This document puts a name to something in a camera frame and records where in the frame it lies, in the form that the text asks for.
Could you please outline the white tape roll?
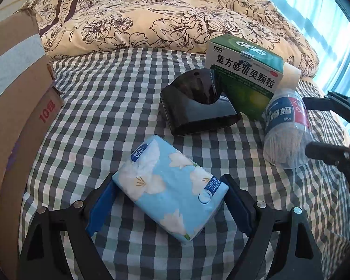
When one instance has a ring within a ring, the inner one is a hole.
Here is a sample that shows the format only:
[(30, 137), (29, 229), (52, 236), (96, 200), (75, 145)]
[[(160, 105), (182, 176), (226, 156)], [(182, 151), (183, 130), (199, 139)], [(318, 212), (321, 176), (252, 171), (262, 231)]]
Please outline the white tape roll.
[(291, 90), (296, 90), (300, 77), (301, 70), (285, 62), (283, 66), (283, 78), (279, 84), (279, 88), (289, 88)]

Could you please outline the blue floral tissue pack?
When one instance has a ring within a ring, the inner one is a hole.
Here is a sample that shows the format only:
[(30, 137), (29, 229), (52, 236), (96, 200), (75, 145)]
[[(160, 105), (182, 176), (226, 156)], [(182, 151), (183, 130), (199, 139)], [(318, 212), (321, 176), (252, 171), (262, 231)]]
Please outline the blue floral tissue pack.
[(112, 179), (135, 205), (181, 243), (199, 234), (229, 189), (157, 135), (132, 152)]

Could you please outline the black plastic holder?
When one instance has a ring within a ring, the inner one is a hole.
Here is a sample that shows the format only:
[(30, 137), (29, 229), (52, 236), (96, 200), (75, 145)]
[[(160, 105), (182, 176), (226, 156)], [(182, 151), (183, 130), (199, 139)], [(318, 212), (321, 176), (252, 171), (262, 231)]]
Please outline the black plastic holder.
[(164, 87), (159, 108), (174, 136), (229, 127), (242, 118), (223, 92), (219, 75), (207, 68), (187, 71)]

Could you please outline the teal window curtain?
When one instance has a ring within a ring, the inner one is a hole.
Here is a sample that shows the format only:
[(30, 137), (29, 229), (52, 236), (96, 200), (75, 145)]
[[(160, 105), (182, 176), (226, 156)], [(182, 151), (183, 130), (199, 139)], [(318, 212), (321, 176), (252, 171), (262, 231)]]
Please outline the teal window curtain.
[(319, 57), (314, 78), (323, 91), (350, 97), (350, 22), (335, 0), (271, 0)]

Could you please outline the green 999 medicine box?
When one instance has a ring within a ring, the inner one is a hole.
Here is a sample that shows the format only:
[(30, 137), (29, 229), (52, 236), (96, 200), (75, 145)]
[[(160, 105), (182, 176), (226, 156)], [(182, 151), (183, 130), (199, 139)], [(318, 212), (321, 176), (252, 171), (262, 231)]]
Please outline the green 999 medicine box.
[(234, 109), (260, 120), (283, 78), (283, 58), (257, 44), (225, 34), (207, 43), (205, 67), (220, 79)]

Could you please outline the brown cardboard box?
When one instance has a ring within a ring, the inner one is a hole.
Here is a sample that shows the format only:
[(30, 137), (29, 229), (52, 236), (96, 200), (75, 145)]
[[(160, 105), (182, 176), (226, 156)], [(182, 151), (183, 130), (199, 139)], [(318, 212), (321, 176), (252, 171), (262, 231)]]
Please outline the brown cardboard box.
[(0, 22), (0, 272), (16, 279), (19, 222), (29, 172), (62, 107), (32, 11)]

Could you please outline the floral patterned duvet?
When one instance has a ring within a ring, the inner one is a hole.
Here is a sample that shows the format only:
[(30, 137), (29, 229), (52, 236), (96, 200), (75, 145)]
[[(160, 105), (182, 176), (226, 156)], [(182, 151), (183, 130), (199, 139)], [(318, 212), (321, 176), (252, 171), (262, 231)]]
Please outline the floral patterned duvet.
[(281, 56), (312, 78), (319, 58), (271, 0), (27, 0), (53, 60), (97, 51), (151, 47), (205, 53), (233, 35)]

